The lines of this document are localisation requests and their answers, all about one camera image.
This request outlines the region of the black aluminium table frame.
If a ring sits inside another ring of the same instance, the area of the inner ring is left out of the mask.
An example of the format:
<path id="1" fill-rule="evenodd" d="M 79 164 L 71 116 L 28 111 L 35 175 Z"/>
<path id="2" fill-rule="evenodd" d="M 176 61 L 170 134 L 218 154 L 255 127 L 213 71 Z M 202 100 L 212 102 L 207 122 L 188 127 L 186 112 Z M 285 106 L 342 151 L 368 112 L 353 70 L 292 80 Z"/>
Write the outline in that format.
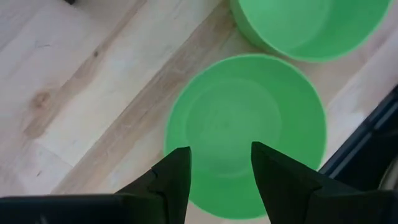
<path id="1" fill-rule="evenodd" d="M 376 190 L 398 157 L 398 85 L 327 160 L 319 173 L 358 190 Z"/>

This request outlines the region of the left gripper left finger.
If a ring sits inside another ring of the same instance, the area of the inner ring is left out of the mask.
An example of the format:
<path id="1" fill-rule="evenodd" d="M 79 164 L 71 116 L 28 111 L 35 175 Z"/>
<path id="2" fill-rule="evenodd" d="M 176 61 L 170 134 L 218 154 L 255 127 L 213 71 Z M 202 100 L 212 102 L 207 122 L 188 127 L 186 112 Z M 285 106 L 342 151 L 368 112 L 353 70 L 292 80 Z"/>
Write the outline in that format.
<path id="1" fill-rule="evenodd" d="M 180 147 L 117 191 L 124 224 L 184 224 L 191 186 L 191 150 Z"/>

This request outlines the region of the green plastic mini bowl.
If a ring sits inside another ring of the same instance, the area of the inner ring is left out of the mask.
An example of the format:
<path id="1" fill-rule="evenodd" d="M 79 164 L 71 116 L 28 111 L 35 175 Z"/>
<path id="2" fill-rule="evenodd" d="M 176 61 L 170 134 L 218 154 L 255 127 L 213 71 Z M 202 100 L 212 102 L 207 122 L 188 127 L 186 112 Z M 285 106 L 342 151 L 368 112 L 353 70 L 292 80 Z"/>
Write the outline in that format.
<path id="1" fill-rule="evenodd" d="M 235 23 L 262 50 L 306 62 L 340 58 L 363 44 L 394 0 L 230 0 Z"/>
<path id="2" fill-rule="evenodd" d="M 221 218 L 266 215 L 251 165 L 259 141 L 317 169 L 326 148 L 320 97 L 301 70 L 275 57 L 244 54 L 214 63 L 179 94 L 164 153 L 192 151 L 190 201 Z"/>

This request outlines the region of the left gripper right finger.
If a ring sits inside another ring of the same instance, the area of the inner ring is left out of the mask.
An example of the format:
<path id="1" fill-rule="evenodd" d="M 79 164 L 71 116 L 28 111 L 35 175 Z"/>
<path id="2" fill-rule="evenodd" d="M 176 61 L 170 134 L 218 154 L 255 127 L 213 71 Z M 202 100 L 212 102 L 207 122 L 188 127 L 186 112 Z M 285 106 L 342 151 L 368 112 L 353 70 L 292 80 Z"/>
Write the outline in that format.
<path id="1" fill-rule="evenodd" d="M 261 142 L 251 144 L 251 163 L 271 224 L 304 224 L 310 196 L 322 187 L 317 173 Z"/>

